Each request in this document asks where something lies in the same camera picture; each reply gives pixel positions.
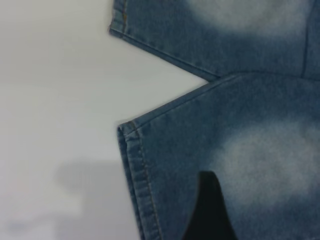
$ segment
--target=white background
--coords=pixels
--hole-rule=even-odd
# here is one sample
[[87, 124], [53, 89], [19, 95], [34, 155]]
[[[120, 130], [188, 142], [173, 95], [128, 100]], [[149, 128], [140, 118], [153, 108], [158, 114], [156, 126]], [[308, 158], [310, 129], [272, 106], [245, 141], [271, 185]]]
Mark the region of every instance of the white background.
[[137, 240], [116, 126], [204, 81], [107, 33], [111, 0], [0, 0], [0, 239]]

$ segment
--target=black object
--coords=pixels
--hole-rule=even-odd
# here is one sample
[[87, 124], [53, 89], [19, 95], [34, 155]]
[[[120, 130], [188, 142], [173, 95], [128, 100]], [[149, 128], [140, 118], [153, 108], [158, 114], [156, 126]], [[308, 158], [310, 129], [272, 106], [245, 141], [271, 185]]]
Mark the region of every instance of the black object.
[[198, 184], [197, 202], [182, 240], [237, 240], [215, 173], [200, 172]]

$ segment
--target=bleached spot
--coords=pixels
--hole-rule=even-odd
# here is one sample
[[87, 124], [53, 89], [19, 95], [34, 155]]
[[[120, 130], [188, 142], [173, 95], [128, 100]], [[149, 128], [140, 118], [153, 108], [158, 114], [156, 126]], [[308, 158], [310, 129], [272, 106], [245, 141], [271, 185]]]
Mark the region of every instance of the bleached spot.
[[306, 122], [273, 122], [239, 130], [211, 165], [232, 204], [272, 207], [308, 197], [320, 182], [320, 130]]
[[187, 3], [206, 25], [268, 37], [301, 33], [310, 10], [309, 0], [187, 0]]

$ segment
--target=blue denim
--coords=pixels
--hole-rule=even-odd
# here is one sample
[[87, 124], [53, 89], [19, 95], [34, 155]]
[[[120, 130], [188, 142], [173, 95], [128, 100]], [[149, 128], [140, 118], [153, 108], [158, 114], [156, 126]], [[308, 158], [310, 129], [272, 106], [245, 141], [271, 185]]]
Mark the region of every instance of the blue denim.
[[110, 33], [207, 81], [320, 79], [318, 0], [115, 0]]
[[319, 93], [314, 80], [234, 74], [120, 125], [141, 239], [182, 239], [200, 171], [216, 174], [239, 240], [320, 239]]
[[199, 172], [238, 240], [320, 240], [320, 0], [115, 0], [110, 33], [210, 82], [118, 128], [142, 240], [183, 238]]

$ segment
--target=folded hem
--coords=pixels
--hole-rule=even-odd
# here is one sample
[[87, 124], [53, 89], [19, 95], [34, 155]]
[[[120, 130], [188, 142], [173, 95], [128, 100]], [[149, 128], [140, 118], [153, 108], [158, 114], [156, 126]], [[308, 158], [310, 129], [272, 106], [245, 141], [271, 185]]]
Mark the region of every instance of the folded hem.
[[128, 29], [127, 18], [130, 17], [127, 14], [127, 4], [129, 0], [114, 0], [113, 9], [112, 9], [112, 21], [109, 28], [109, 33], [117, 38], [123, 39], [127, 43], [134, 45], [142, 50], [145, 50], [148, 53], [151, 53], [189, 73], [197, 75], [200, 78], [212, 82], [220, 78], [220, 76], [213, 74], [211, 72], [205, 71], [196, 67], [190, 63], [187, 63], [181, 59], [171, 56], [170, 54], [156, 49], [155, 47], [149, 46], [145, 42], [138, 40], [134, 36], [130, 35], [130, 30]]
[[120, 125], [117, 136], [141, 240], [163, 240], [143, 157], [143, 146], [134, 122]]

